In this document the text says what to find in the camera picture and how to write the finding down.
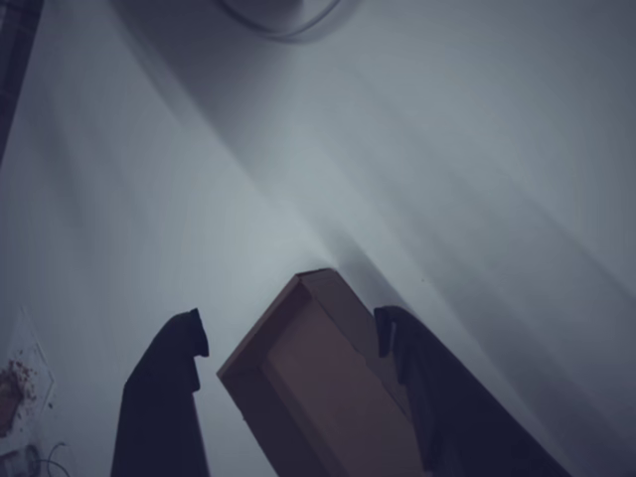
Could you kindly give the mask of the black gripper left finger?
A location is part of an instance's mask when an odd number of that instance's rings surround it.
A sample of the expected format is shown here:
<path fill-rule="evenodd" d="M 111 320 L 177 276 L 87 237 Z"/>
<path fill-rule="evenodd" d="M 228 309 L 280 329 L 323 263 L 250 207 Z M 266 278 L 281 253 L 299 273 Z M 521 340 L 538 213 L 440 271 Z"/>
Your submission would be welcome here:
<path fill-rule="evenodd" d="M 194 400 L 195 359 L 209 356 L 198 309 L 162 326 L 124 385 L 112 476 L 210 474 Z"/>

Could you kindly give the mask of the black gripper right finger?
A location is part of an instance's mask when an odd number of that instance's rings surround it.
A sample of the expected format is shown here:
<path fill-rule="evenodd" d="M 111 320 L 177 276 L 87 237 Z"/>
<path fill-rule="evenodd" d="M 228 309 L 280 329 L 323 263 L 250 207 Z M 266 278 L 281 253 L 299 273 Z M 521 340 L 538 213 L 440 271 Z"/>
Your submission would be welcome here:
<path fill-rule="evenodd" d="M 566 476 L 568 472 L 416 317 L 374 310 L 379 355 L 394 357 L 424 470 L 434 476 Z"/>

